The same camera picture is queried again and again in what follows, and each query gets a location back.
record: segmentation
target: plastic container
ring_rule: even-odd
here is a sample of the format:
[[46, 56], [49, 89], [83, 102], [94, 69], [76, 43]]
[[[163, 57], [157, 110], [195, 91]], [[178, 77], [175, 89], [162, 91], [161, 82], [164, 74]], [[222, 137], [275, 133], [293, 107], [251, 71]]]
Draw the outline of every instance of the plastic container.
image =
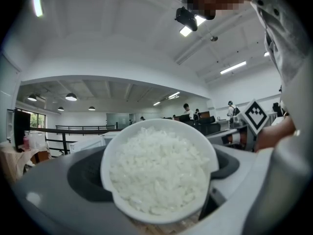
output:
[[29, 150], [29, 138], [27, 136], [23, 137], [24, 149]]
[[28, 132], [29, 147], [33, 149], [38, 149], [45, 147], [45, 133], [39, 131]]
[[101, 161], [101, 182], [104, 189], [112, 192], [115, 205], [129, 217], [150, 224], [174, 223], [199, 211], [205, 202], [207, 192], [205, 191], [201, 197], [191, 201], [178, 212], [173, 212], [167, 215], [152, 215], [137, 211], [127, 201], [122, 199], [113, 187], [110, 179], [110, 159], [114, 155], [116, 148], [120, 144], [126, 143], [127, 139], [137, 134], [142, 127], [149, 128], [151, 126], [156, 130], [165, 129], [174, 131], [180, 137], [190, 140], [199, 151], [202, 151], [210, 159], [205, 171], [208, 180], [210, 181], [211, 172], [217, 171], [219, 169], [219, 164], [215, 150], [209, 140], [201, 134], [201, 132], [185, 123], [172, 121], [171, 119], [151, 119], [130, 125], [110, 141]]

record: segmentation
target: ceiling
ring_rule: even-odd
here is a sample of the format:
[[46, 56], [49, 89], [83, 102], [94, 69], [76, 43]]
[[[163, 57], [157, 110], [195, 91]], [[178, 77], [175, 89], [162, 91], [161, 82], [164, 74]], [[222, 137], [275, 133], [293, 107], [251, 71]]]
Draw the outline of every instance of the ceiling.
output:
[[[263, 56], [264, 29], [249, 3], [238, 10], [218, 12], [214, 20], [204, 22], [187, 37], [179, 33], [183, 26], [174, 20], [176, 9], [181, 7], [179, 0], [42, 0], [42, 4], [43, 18], [37, 18], [31, 11], [19, 21], [20, 42], [33, 59], [53, 39], [80, 35], [87, 41], [118, 34], [165, 53], [207, 84], [230, 76], [232, 72], [221, 76], [220, 71], [244, 60], [250, 62], [234, 73], [269, 60]], [[211, 42], [211, 34], [218, 36], [218, 41]], [[81, 97], [108, 96], [101, 83], [92, 82], [94, 93], [91, 93], [88, 83], [77, 82]], [[123, 98], [127, 86], [112, 83], [111, 94]], [[132, 87], [130, 99], [136, 100], [145, 89]], [[157, 98], [153, 94], [151, 101]]]
[[58, 80], [20, 86], [18, 101], [27, 102], [27, 97], [35, 93], [54, 102], [66, 101], [68, 93], [75, 93], [78, 100], [118, 99], [129, 102], [142, 102], [152, 106], [176, 91], [168, 88], [155, 88], [106, 80]]

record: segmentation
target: bowl of rice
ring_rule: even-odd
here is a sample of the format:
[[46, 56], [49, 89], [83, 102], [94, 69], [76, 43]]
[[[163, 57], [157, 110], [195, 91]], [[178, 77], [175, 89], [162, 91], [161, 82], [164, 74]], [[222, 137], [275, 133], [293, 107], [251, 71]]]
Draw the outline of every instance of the bowl of rice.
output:
[[212, 144], [198, 130], [175, 120], [151, 119], [130, 125], [109, 143], [100, 176], [126, 215], [168, 224], [202, 208], [210, 174], [218, 169]]

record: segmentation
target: computer monitor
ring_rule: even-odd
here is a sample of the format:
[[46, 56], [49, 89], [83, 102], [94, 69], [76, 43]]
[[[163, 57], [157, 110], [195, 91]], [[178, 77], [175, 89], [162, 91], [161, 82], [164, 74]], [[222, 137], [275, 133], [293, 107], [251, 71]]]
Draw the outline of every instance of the computer monitor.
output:
[[190, 121], [190, 116], [189, 116], [189, 114], [181, 115], [179, 117], [179, 120], [180, 120], [180, 122], [188, 122], [188, 121]]
[[23, 138], [25, 131], [30, 130], [30, 114], [27, 112], [14, 110], [14, 146], [17, 151], [22, 152], [19, 149], [19, 145], [23, 144]]

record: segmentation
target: white rice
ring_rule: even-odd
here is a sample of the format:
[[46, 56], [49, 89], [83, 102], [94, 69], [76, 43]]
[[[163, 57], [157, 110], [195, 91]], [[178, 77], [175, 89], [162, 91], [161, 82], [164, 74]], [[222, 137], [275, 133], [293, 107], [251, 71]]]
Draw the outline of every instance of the white rice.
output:
[[207, 191], [209, 159], [174, 132], [142, 128], [116, 151], [110, 178], [119, 195], [138, 211], [177, 212]]

